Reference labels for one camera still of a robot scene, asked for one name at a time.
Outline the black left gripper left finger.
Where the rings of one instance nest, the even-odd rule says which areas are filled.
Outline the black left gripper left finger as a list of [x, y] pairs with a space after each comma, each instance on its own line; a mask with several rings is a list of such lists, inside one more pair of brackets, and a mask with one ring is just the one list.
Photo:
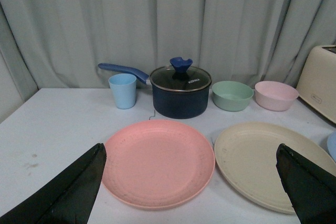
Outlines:
[[1, 223], [87, 223], [107, 160], [98, 143], [15, 208]]

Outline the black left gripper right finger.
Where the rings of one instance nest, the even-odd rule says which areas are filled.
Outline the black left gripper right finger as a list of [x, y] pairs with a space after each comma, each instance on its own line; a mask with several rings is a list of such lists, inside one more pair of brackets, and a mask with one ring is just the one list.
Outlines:
[[276, 168], [301, 223], [335, 223], [335, 176], [285, 144]]

